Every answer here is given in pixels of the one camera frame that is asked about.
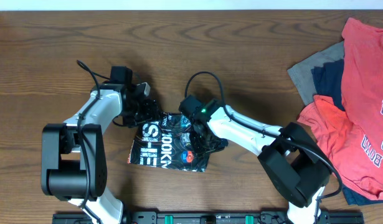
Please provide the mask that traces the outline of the black orange-patterned jersey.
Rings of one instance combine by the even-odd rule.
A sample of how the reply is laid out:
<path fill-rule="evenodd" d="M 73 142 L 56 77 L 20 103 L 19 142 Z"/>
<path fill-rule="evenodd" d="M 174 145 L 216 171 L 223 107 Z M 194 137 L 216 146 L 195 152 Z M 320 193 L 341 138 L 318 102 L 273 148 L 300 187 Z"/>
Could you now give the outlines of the black orange-patterned jersey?
<path fill-rule="evenodd" d="M 138 127 L 129 164 L 163 169 L 205 172 L 209 156 L 198 156 L 190 121 L 183 114 L 164 113 Z"/>

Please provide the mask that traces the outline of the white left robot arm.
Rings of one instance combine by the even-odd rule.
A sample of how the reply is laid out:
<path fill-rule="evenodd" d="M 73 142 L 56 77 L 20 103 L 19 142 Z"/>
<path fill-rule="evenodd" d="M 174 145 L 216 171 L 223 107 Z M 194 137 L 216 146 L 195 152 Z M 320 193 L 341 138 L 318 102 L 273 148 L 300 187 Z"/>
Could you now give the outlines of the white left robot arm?
<path fill-rule="evenodd" d="M 107 187 L 103 134 L 122 118 L 127 128 L 159 118 L 150 85 L 134 84 L 128 67 L 113 66 L 110 77 L 95 82 L 87 102 L 63 123 L 42 130 L 41 189 L 81 208 L 92 223 L 131 223 L 124 203 Z"/>

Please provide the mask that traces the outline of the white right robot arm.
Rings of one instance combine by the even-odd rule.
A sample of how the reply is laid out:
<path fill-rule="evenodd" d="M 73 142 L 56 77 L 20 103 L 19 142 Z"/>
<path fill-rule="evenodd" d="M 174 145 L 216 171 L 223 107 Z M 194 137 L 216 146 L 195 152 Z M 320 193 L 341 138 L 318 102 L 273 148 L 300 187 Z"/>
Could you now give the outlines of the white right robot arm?
<path fill-rule="evenodd" d="M 182 113 L 204 139 L 229 140 L 252 152 L 274 187 L 289 204 L 290 223 L 318 223 L 319 203 L 334 167 L 296 123 L 264 124 L 218 100 L 183 102 Z"/>

